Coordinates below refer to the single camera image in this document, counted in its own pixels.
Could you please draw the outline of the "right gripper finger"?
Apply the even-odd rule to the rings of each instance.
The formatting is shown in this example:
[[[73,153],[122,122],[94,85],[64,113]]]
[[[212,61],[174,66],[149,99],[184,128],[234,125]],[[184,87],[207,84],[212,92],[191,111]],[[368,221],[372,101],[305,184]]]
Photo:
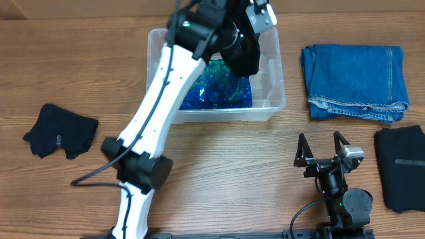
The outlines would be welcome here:
[[[333,133],[335,152],[339,153],[343,145],[349,145],[349,142],[342,136],[339,131]]]
[[[311,152],[311,149],[308,145],[307,139],[305,138],[305,135],[303,133],[301,133],[298,137],[298,146],[296,152],[296,159],[300,160],[302,158],[314,158],[313,153]]]

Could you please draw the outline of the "black cloth with grey band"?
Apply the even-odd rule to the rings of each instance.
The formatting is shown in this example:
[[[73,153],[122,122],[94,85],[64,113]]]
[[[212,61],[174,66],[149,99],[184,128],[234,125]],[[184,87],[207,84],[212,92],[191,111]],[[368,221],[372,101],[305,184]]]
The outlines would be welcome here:
[[[259,71],[260,61],[260,34],[255,34],[251,29],[252,48],[246,53],[220,52],[222,59],[235,76],[251,76]]]

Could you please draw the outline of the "blue green sequin cloth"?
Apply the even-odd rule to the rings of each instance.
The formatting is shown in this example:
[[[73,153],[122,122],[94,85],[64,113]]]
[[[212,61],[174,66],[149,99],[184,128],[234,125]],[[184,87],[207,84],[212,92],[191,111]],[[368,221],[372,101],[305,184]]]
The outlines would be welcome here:
[[[235,76],[222,59],[211,60],[187,92],[180,110],[251,108],[248,76]]]

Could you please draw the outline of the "large black cloth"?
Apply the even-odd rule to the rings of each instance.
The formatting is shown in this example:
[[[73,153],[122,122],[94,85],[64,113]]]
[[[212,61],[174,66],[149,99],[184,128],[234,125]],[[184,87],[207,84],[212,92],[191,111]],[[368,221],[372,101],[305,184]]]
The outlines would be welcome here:
[[[424,132],[419,125],[374,135],[384,203],[397,212],[424,211]]]

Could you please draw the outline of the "small black cloth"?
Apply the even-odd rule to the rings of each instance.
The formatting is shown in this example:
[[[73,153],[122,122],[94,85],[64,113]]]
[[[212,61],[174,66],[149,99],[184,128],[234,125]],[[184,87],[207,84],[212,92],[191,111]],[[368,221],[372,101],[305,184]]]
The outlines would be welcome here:
[[[45,104],[23,140],[30,143],[32,154],[40,158],[63,149],[66,158],[73,160],[90,149],[98,124],[94,118],[80,116],[54,104]]]

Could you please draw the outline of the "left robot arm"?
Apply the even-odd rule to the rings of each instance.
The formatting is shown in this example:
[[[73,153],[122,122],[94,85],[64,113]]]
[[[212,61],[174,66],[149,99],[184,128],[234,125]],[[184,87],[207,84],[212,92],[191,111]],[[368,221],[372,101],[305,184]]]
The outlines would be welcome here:
[[[154,192],[167,180],[173,162],[163,156],[171,123],[211,56],[219,53],[239,76],[257,73],[259,32],[256,1],[191,1],[177,6],[153,82],[133,119],[102,151],[117,169],[121,202],[108,238],[145,238]]]

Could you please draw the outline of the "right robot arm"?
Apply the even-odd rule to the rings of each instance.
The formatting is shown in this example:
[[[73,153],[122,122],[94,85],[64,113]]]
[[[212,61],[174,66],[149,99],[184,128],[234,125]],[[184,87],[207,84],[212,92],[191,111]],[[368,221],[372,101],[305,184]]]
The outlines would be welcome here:
[[[367,230],[373,196],[366,190],[348,187],[345,175],[358,168],[365,153],[351,145],[340,132],[333,133],[335,154],[331,158],[316,159],[304,134],[298,137],[294,166],[304,168],[305,178],[315,179],[316,191],[323,197],[301,208],[290,222],[285,235],[289,238],[374,238]],[[314,230],[295,230],[297,217],[307,209],[324,203],[327,222],[320,222]]]

